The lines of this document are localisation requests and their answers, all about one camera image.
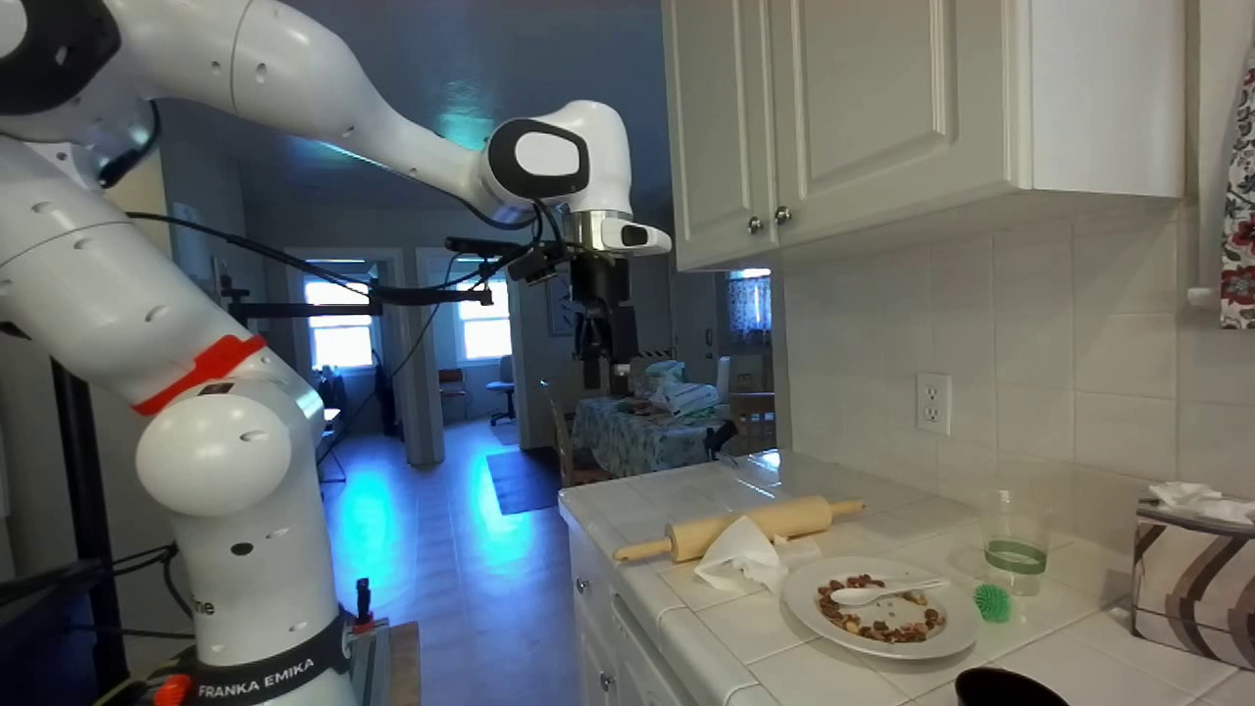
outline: plate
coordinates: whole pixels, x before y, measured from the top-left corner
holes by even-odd
[[[928,580],[933,575],[928,567],[903,565],[903,561],[818,558],[818,561],[797,565],[784,575],[784,587],[779,587],[784,609],[802,629],[813,629],[818,639],[838,642],[838,648],[857,652],[857,653],[879,653],[879,660],[945,660],[945,653],[970,652],[975,642],[975,625],[980,621],[975,621],[974,595],[961,592],[961,587],[924,587],[924,605],[937,609],[945,616],[945,625],[940,625],[940,633],[933,633],[923,642],[882,642],[882,639],[866,639],[857,633],[834,629],[818,612],[818,601],[815,601],[818,583],[848,580],[848,575],[857,575],[857,572],[870,572],[870,575],[889,580],[889,583],[893,580]],[[873,612],[889,612],[889,609],[898,609],[898,595],[863,605],[857,616],[873,621]]]

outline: chair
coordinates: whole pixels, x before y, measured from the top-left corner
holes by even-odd
[[[610,480],[608,469],[601,469],[593,461],[593,453],[575,452],[574,422],[567,422],[566,408],[555,402],[547,379],[538,379],[538,387],[542,387],[547,417],[553,417],[553,448],[555,448],[559,487],[585,487],[585,482]]]
[[[733,393],[733,355],[719,355],[712,359],[712,387],[719,387],[719,402],[730,401],[730,393]]]
[[[439,370],[439,408],[447,412],[451,401],[460,401],[460,417],[447,412],[447,419],[468,419],[468,371],[461,370]]]
[[[344,440],[344,408],[349,408],[349,387],[344,387],[344,376],[338,376],[334,370],[319,370],[312,371],[312,387],[321,395],[321,434],[319,434],[319,480],[321,482],[344,482],[344,465],[341,469],[327,469],[327,457],[334,457],[334,452],[341,448]]]
[[[498,376],[487,379],[487,393],[507,395],[507,408],[502,408],[502,412],[489,412],[487,422],[494,429],[498,419],[512,419],[512,370],[510,370],[510,355],[502,355]]]
[[[772,393],[730,393],[721,401],[721,429],[707,432],[711,452],[753,453],[775,448],[775,395]]]

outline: white tile countertop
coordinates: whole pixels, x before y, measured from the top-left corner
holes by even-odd
[[[818,536],[784,546],[789,565],[855,554],[923,565],[963,592],[980,583],[974,511],[866,476],[822,476],[802,490],[855,499],[866,511]],[[768,476],[707,461],[566,490],[559,515],[610,558],[628,541],[664,536],[670,520],[738,515],[772,499],[779,499],[779,482]],[[1119,616],[1103,612],[1119,567],[1121,558],[1059,536],[1043,592],[1008,625],[980,625],[974,652],[933,664],[843,652],[793,621],[779,595],[719,592],[695,575],[695,565],[614,565],[614,587],[630,625],[695,703],[951,706],[951,678],[970,665],[1031,674],[1070,706],[1255,703],[1247,672],[1132,639]]]

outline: white cabinet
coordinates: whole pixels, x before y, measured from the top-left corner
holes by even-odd
[[[1180,0],[664,0],[677,266],[1180,196]]]
[[[682,706],[682,691],[647,648],[628,605],[614,595],[610,565],[567,525],[574,601],[580,639],[585,706]]]

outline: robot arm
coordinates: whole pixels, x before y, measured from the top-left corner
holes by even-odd
[[[482,154],[394,112],[355,56],[311,15],[276,0],[113,0],[123,47],[147,96],[341,144],[387,171],[460,196],[494,225],[538,200],[566,200],[574,240],[593,255],[664,255],[670,236],[630,225],[628,128],[610,106],[567,102],[507,120]]]

